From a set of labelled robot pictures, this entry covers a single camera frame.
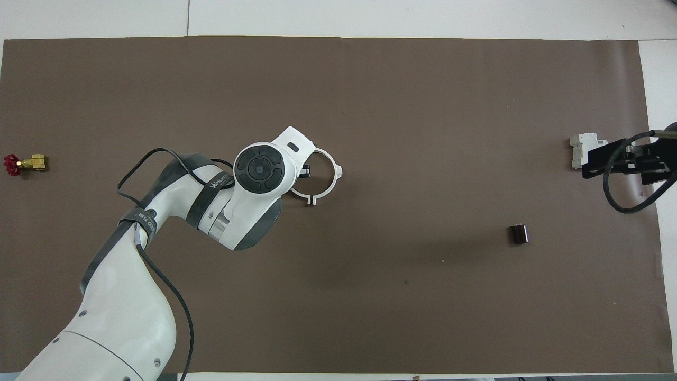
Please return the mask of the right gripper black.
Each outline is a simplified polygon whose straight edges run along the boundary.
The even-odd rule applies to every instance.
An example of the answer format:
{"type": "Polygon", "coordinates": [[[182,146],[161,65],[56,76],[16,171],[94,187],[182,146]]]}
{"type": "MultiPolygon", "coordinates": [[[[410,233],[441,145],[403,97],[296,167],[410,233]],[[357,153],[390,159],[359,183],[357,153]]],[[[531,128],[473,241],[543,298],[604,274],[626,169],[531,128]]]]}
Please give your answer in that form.
{"type": "Polygon", "coordinates": [[[612,159],[611,174],[639,174],[642,184],[675,179],[676,132],[645,132],[632,137],[628,149],[629,164],[626,161],[626,149],[621,149],[614,156],[614,152],[624,142],[624,139],[620,139],[590,150],[587,153],[588,162],[582,166],[582,178],[588,180],[602,175],[612,159]],[[635,144],[636,140],[649,137],[657,140],[644,145],[635,144]]]}

